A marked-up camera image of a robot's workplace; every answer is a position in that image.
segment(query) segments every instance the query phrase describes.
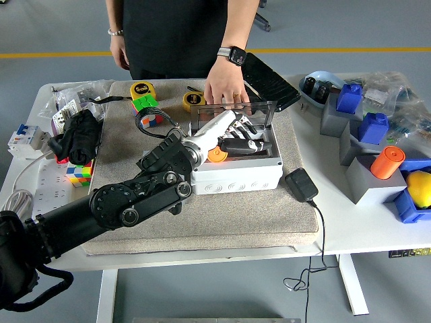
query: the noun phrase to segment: chair leg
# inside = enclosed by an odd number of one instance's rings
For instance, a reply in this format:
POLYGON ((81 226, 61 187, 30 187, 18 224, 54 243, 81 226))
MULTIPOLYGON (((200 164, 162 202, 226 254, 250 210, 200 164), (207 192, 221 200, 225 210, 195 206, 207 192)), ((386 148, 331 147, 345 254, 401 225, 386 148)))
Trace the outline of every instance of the chair leg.
POLYGON ((269 32, 271 30, 271 26, 269 25, 269 22, 258 13, 256 13, 255 20, 263 24, 264 31, 269 32))

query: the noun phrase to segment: gray felt mat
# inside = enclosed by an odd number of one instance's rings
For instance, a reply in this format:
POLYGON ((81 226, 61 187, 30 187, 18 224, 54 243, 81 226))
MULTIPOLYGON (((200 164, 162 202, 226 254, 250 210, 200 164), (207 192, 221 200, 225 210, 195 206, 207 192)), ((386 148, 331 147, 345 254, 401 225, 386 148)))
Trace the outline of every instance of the gray felt mat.
MULTIPOLYGON (((190 114, 183 110, 187 86, 203 89, 204 80, 153 80, 159 108, 189 128, 190 114)), ((130 96, 132 81, 117 81, 111 95, 130 96)), ((179 215, 165 211, 132 228, 106 232, 83 247, 88 254, 128 254, 174 250, 260 248, 312 244, 318 236, 317 217, 307 203, 288 192, 284 176, 302 166, 288 109, 276 113, 273 125, 283 159, 283 177, 274 190, 192 195, 179 215)), ((165 135, 164 121, 150 129, 165 135)), ((92 188, 122 182, 139 172, 136 162, 143 151, 161 142, 135 126, 130 101, 108 105, 102 144, 98 150, 92 188)))

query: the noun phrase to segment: yellow ball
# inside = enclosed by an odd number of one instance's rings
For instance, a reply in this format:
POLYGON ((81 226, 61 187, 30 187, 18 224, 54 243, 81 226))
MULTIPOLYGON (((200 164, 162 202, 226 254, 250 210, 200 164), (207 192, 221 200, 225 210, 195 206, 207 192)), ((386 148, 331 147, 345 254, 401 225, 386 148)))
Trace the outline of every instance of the yellow ball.
POLYGON ((429 207, 431 205, 431 174, 416 170, 407 176, 406 182, 413 203, 421 209, 429 207))

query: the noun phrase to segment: white table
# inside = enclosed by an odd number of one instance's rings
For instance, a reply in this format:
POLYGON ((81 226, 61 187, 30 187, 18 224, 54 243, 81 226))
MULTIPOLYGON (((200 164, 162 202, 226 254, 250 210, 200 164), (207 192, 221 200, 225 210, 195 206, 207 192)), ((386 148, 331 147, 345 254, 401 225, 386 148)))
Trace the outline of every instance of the white table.
MULTIPOLYGON (((340 78, 347 78, 357 75, 339 76, 340 78)), ((297 87, 302 77, 303 75, 295 75, 285 78, 290 84, 297 87)), ((51 129, 50 121, 38 116, 38 112, 48 101, 52 85, 61 88, 61 86, 75 86, 76 83, 47 84, 40 88, 27 124, 39 125, 44 131, 51 129)), ((303 111, 301 110, 301 103, 305 103, 305 101, 301 99, 288 109, 292 114, 304 168, 319 190, 314 201, 325 218, 325 254, 340 255, 340 271, 353 314, 367 314, 368 308, 350 254, 430 247, 431 221, 403 224, 397 217, 397 210, 393 203, 363 207, 353 204, 347 197, 350 195, 344 176, 347 168, 339 165, 338 139, 320 135, 321 111, 310 105, 308 107, 304 105, 307 108, 303 111)), ((3 204, 6 201, 11 193, 13 181, 29 163, 30 161, 16 158, 12 160, 0 192, 0 203, 3 204)), ((32 172, 24 174, 20 183, 20 188, 25 187, 34 191, 35 179, 32 172)), ((85 189, 75 191, 75 197, 84 194, 86 194, 85 189)), ((112 313, 113 311, 117 270, 119 268, 316 256, 321 253, 322 230, 320 232, 321 236, 314 244, 294 246, 293 248, 273 247, 88 256, 81 247, 76 247, 59 259, 53 260, 49 265, 68 271, 104 271, 99 304, 100 317, 98 316, 98 321, 101 322, 102 313, 112 313)))

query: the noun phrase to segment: bracelet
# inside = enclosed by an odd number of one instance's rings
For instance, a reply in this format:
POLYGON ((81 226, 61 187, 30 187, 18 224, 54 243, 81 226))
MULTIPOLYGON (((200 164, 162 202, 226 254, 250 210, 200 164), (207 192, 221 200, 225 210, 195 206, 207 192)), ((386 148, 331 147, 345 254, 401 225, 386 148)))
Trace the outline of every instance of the bracelet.
POLYGON ((111 36, 122 36, 124 34, 123 30, 119 30, 118 32, 113 32, 110 28, 108 29, 108 34, 111 36))

